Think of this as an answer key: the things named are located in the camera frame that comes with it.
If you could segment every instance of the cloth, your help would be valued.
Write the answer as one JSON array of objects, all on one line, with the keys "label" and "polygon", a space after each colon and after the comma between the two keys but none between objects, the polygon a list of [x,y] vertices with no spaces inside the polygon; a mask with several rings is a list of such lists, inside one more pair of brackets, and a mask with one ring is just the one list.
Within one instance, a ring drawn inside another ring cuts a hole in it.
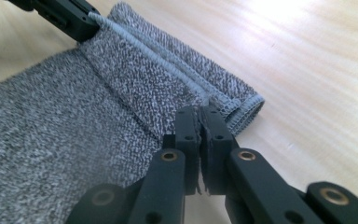
[{"label": "cloth", "polygon": [[0,223],[63,223],[87,189],[143,177],[180,107],[238,134],[264,102],[124,3],[89,16],[96,36],[0,83]]}]

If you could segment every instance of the heathered gray fabric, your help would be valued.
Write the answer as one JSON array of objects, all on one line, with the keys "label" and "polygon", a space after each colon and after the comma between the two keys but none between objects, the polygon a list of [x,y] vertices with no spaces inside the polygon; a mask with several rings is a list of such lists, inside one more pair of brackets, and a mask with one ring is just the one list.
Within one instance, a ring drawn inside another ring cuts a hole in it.
[{"label": "heathered gray fabric", "polygon": [[176,109],[218,107],[237,134],[263,99],[124,3],[99,33],[0,83],[0,223],[63,223],[87,189],[145,175]]}]

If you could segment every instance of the folded cloth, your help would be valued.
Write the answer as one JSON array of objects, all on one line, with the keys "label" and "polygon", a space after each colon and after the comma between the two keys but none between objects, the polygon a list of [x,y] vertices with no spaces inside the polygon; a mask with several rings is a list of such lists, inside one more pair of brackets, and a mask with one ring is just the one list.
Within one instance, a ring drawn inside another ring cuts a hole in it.
[{"label": "folded cloth", "polygon": [[143,177],[180,107],[238,134],[264,102],[124,3],[89,16],[91,40],[0,83],[0,223],[63,223],[87,189]]}]

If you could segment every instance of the fabric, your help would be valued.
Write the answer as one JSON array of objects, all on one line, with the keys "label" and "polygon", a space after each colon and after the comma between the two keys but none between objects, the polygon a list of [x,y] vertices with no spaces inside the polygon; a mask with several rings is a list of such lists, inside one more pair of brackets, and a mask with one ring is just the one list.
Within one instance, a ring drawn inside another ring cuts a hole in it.
[{"label": "fabric", "polygon": [[175,111],[240,133],[263,98],[120,3],[96,36],[0,83],[0,223],[63,223],[87,189],[147,171]]}]

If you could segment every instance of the wooden table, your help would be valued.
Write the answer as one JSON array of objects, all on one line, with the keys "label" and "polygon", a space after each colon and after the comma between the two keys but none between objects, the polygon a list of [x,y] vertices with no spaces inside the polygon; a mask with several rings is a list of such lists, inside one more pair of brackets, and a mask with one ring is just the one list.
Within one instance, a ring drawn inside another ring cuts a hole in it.
[{"label": "wooden table", "polygon": [[[89,1],[107,15],[117,1]],[[358,1],[128,1],[148,21],[266,99],[238,136],[292,186],[330,181],[358,195]],[[0,1],[0,81],[75,41]],[[187,197],[186,223],[229,223],[223,197]]]}]

